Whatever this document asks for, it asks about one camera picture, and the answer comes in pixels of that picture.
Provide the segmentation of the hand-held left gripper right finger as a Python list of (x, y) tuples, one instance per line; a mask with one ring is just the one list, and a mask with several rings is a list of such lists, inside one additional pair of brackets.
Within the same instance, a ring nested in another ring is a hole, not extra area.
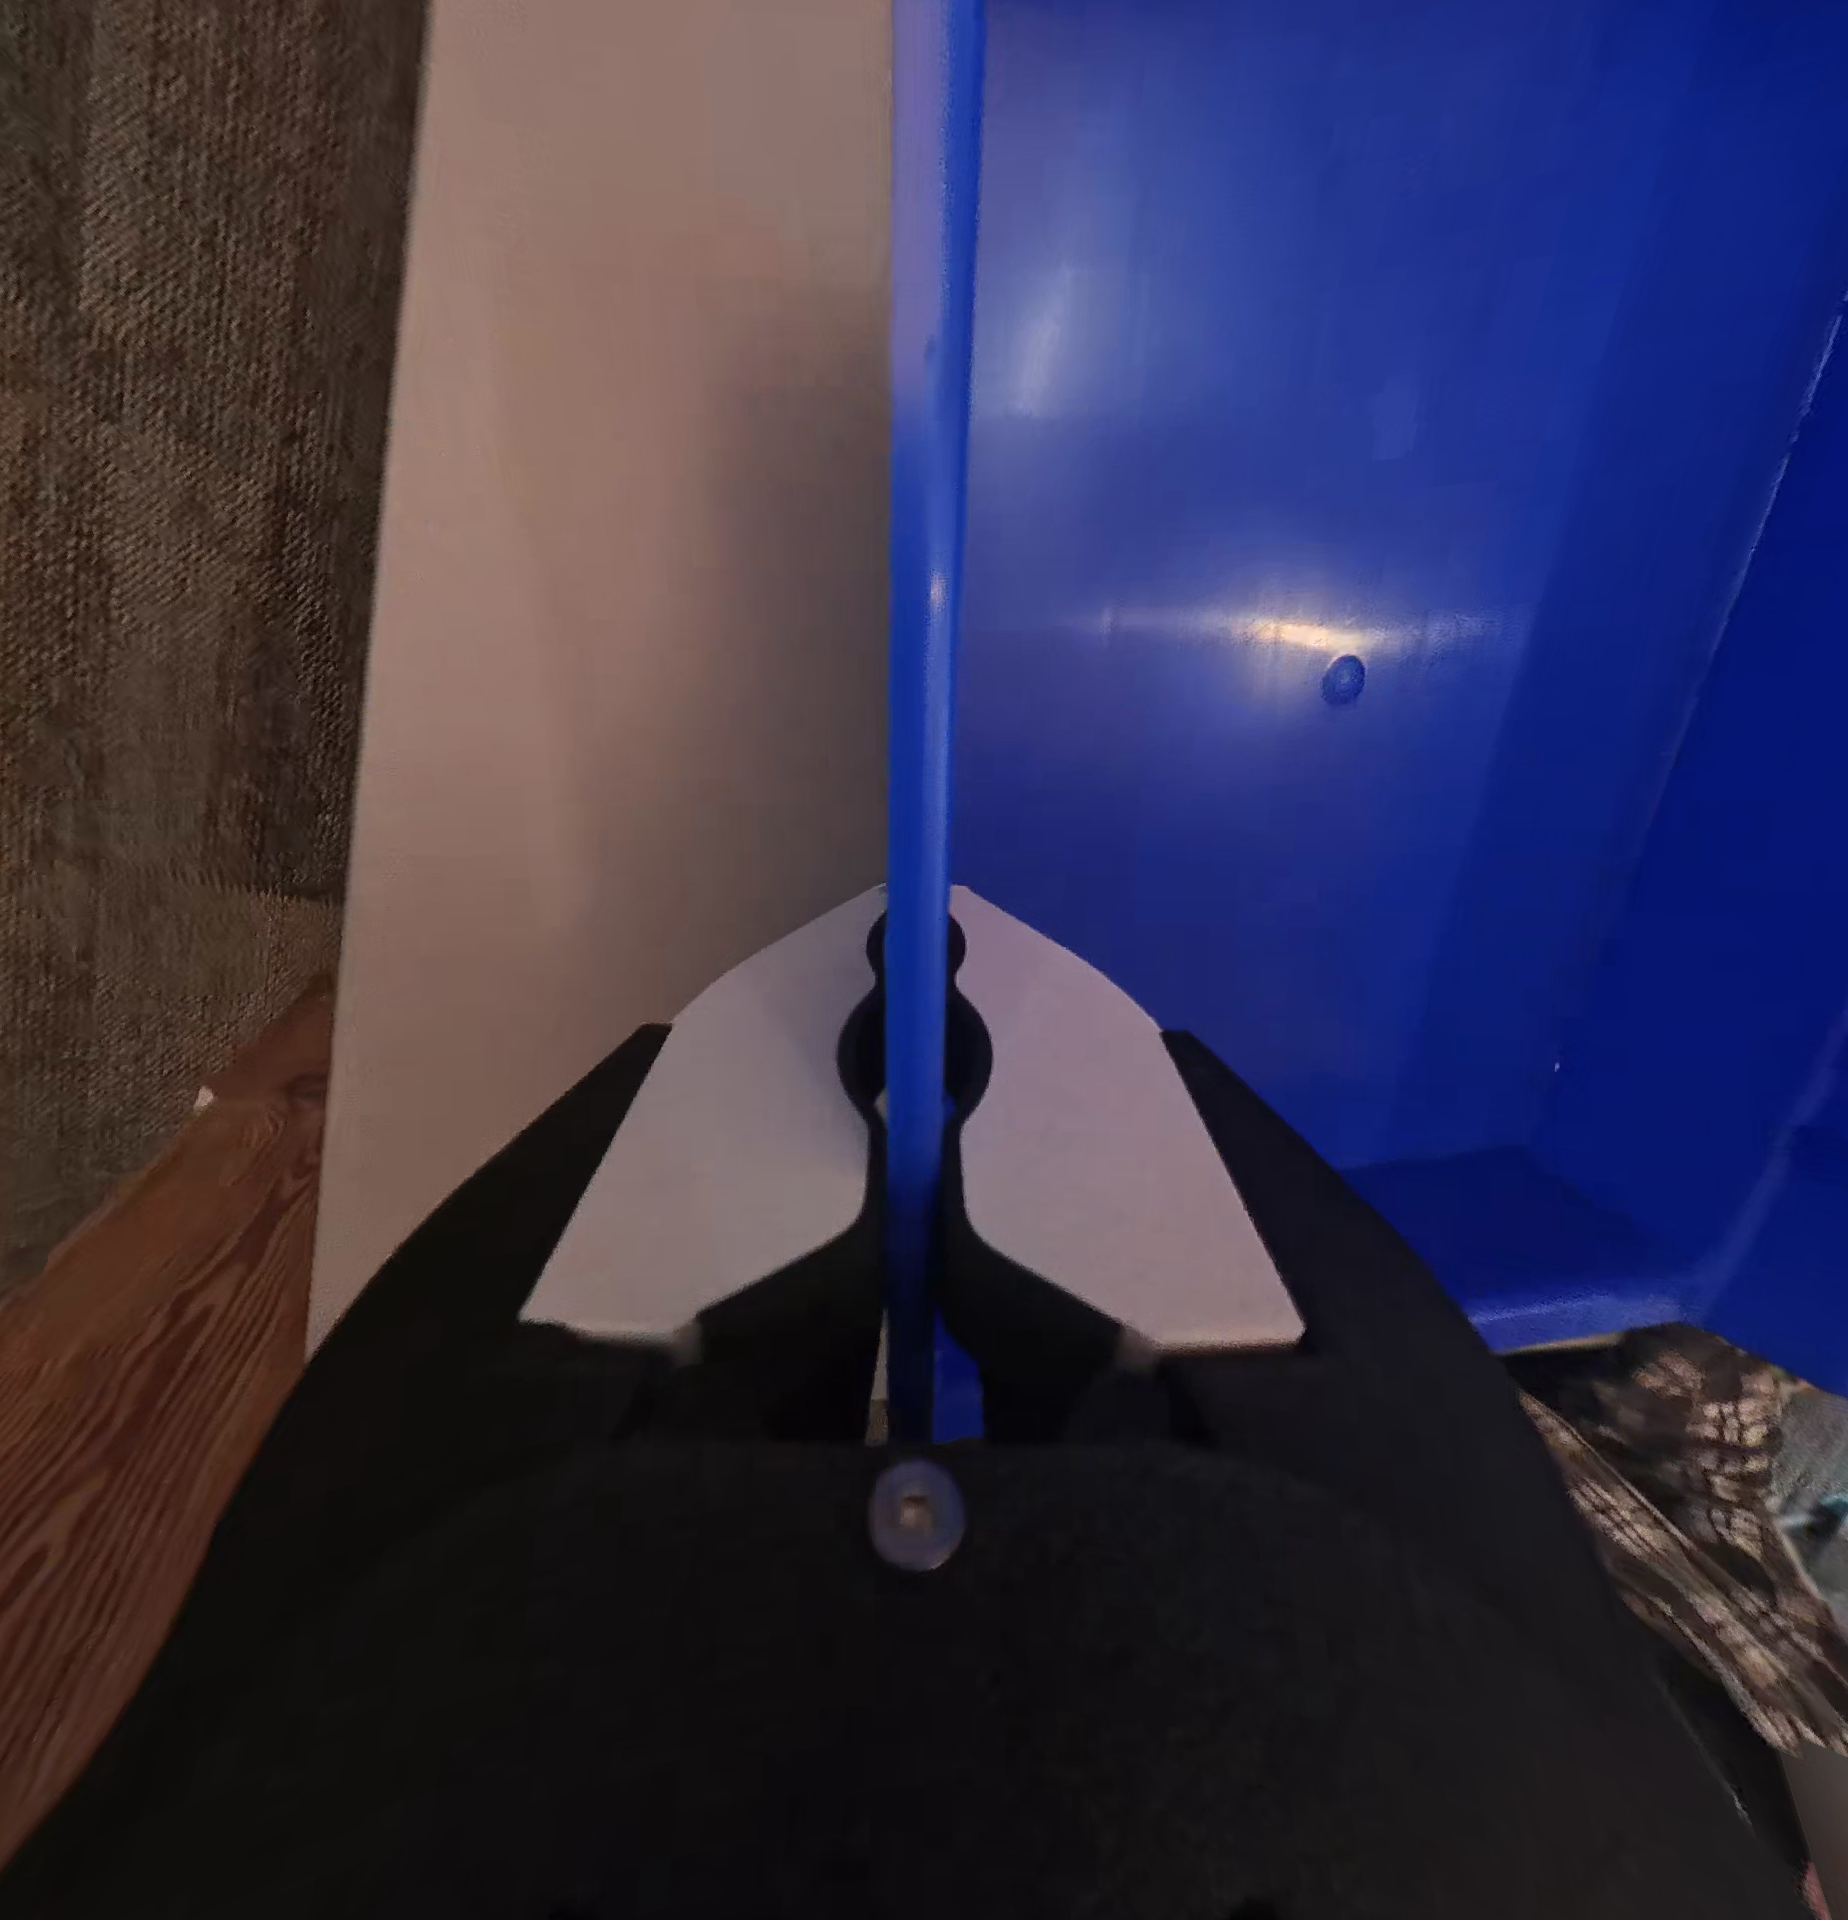
[(944, 1433), (1039, 1446), (1116, 1375), (1301, 1352), (1164, 1031), (964, 884), (944, 1078)]

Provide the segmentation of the blue plastic bin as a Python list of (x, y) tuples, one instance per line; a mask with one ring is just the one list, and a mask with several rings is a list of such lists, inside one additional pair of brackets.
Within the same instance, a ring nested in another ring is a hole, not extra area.
[(1848, 1401), (1848, 0), (984, 26), (954, 874)]

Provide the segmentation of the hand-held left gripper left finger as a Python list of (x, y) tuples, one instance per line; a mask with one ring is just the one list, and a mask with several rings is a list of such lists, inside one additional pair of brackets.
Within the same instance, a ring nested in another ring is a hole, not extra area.
[(674, 1428), (859, 1446), (886, 1324), (886, 897), (657, 1036), (521, 1324), (661, 1363)]

